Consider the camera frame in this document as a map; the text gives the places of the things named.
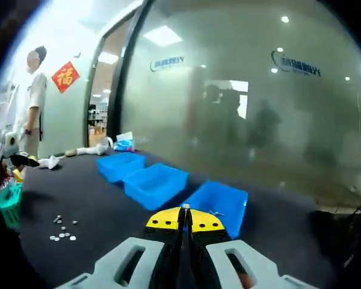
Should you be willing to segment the person's left hand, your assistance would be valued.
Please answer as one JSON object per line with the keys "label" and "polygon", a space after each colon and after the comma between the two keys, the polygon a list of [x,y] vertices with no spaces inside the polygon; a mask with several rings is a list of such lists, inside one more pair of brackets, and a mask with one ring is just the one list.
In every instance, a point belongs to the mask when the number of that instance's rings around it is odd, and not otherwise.
{"label": "person's left hand", "polygon": [[9,178],[10,175],[8,174],[7,172],[7,165],[6,163],[3,161],[0,163],[0,186],[1,184],[3,183],[3,181],[6,179],[6,178]]}

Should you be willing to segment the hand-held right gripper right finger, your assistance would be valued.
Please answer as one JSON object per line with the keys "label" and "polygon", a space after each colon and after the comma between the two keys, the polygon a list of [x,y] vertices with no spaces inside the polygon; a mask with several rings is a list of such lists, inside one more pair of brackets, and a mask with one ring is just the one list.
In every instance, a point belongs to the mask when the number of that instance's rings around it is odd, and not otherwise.
{"label": "hand-held right gripper right finger", "polygon": [[197,288],[311,288],[280,275],[275,262],[242,240],[232,240],[212,214],[183,208],[190,264]]}

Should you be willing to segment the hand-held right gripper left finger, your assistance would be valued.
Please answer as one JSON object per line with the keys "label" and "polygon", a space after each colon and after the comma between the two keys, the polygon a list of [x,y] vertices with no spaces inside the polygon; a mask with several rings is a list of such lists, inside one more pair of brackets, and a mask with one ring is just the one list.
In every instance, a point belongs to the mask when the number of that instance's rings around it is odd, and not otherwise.
{"label": "hand-held right gripper left finger", "polygon": [[60,288],[176,288],[184,209],[162,210],[139,237],[129,237]]}

